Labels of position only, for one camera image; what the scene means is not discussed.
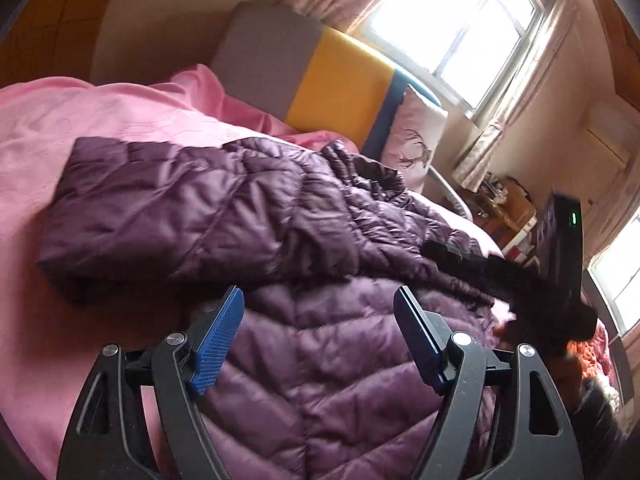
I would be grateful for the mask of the person's right hand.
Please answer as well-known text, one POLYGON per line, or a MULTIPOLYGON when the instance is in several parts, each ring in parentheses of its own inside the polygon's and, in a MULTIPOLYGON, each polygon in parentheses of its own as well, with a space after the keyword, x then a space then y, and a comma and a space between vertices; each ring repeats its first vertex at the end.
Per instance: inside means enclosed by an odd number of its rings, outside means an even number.
MULTIPOLYGON (((521 344, 520 333, 515 321, 497 324, 494 335, 498 338, 498 348, 513 350, 521 344)), ((544 359, 547 370, 555 383, 556 390, 567 411, 578 408, 585 393, 582 382, 582 363, 573 353, 566 352, 564 356, 550 356, 544 359)))

